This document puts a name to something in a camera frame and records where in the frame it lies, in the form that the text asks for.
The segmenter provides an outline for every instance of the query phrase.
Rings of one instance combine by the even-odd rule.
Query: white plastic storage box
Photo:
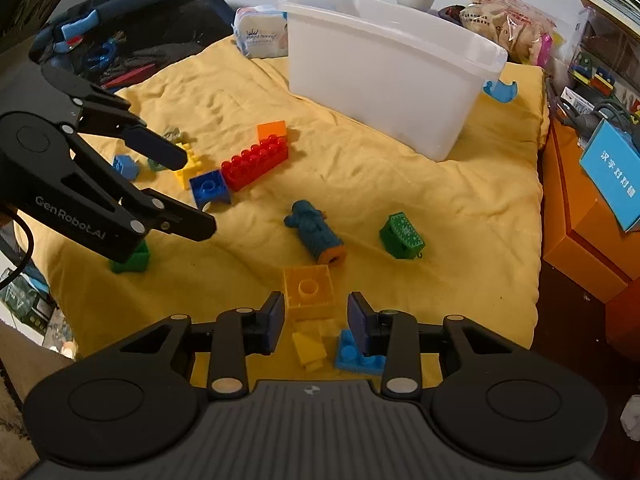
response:
[[[456,142],[507,52],[446,20],[380,0],[281,0],[289,89],[433,160]]]

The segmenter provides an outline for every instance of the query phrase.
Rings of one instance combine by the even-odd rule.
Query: black device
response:
[[[50,52],[57,27],[44,28],[49,41],[31,47],[59,0],[7,1],[0,40],[0,201],[118,262],[152,229],[211,237],[213,216],[139,190],[78,135],[123,139],[171,170],[187,162],[186,152],[149,130],[127,101],[51,62],[42,46]]]
[[[586,460],[606,405],[580,376],[462,316],[419,324],[353,292],[348,321],[364,355],[386,355],[380,392],[367,380],[250,392],[244,358],[275,350],[280,292],[216,322],[163,319],[31,391],[42,461],[24,479],[598,478]],[[195,352],[210,352],[206,388],[189,384]],[[421,353],[440,357],[436,388],[422,388]]]

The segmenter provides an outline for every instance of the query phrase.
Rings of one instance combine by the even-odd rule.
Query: yellow lego brick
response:
[[[185,152],[187,152],[187,163],[184,168],[178,171],[174,171],[175,177],[180,182],[180,185],[185,191],[188,191],[189,180],[195,176],[198,176],[202,172],[202,162],[200,158],[193,152],[190,144],[183,144],[177,142],[176,146],[180,146]]]
[[[335,317],[334,286],[326,265],[285,269],[284,295],[293,320]]]
[[[322,344],[322,338],[318,330],[311,333],[294,332],[291,335],[291,339],[296,348],[300,365],[307,372],[319,370],[324,366],[326,349]]]
[[[329,362],[335,359],[335,350],[340,337],[340,324],[335,319],[308,319],[294,324],[296,332],[320,333]]]

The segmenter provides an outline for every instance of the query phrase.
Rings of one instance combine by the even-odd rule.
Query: toy block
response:
[[[254,144],[250,150],[242,150],[231,160],[222,163],[222,175],[232,191],[239,191],[261,175],[289,158],[287,139],[275,135]]]
[[[120,264],[110,260],[111,270],[116,274],[120,274],[121,272],[145,272],[149,264],[149,257],[149,248],[146,242],[142,240],[125,263]]]
[[[324,213],[309,201],[298,200],[284,219],[284,225],[298,230],[298,238],[319,265],[336,266],[343,263],[347,251],[324,218]]]
[[[173,144],[189,142],[187,140],[187,136],[180,131],[180,128],[177,127],[169,128],[162,136]]]
[[[176,146],[187,152],[187,163],[181,170],[174,171],[174,175],[182,185],[182,188],[187,191],[189,190],[189,181],[202,172],[202,162],[200,158],[193,153],[190,144],[181,144],[178,142]]]
[[[220,170],[194,177],[189,180],[189,184],[196,206],[201,211],[207,203],[216,200],[231,204],[231,195]]]
[[[258,124],[256,129],[258,131],[258,142],[268,139],[272,135],[287,138],[287,123],[285,121]]]
[[[404,213],[390,215],[380,229],[380,239],[386,252],[400,260],[413,260],[420,255],[425,243]]]
[[[285,269],[284,295],[293,320],[334,317],[334,286],[326,265]]]
[[[351,330],[342,330],[338,338],[338,348],[335,352],[334,367],[357,374],[382,375],[386,357],[375,355],[364,357],[358,349]]]
[[[151,171],[158,172],[158,171],[164,171],[164,170],[166,170],[166,168],[165,168],[162,164],[158,164],[156,161],[154,161],[154,160],[153,160],[153,159],[151,159],[151,158],[148,158],[148,159],[146,160],[146,162],[148,163],[148,165],[149,165],[149,169],[150,169]]]
[[[113,159],[113,169],[127,180],[135,180],[138,176],[138,165],[129,155],[116,155]]]
[[[318,330],[315,332],[294,332],[291,335],[300,365],[307,372],[315,372],[325,364],[326,349]]]

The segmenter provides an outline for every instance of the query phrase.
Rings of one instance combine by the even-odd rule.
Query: black cable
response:
[[[0,204],[0,213],[7,215],[11,220],[16,222],[22,228],[24,233],[27,235],[27,243],[28,243],[27,252],[24,255],[24,258],[20,261],[17,267],[15,267],[15,270],[12,270],[12,272],[10,272],[9,275],[4,280],[0,281],[0,290],[1,290],[5,288],[7,285],[9,285],[9,283],[15,280],[18,276],[21,275],[22,271],[31,260],[31,256],[33,256],[33,247],[35,245],[35,241],[33,240],[33,233],[31,232],[31,229],[29,229],[27,222],[25,222],[22,218],[20,218],[17,212],[12,211],[4,204]]]

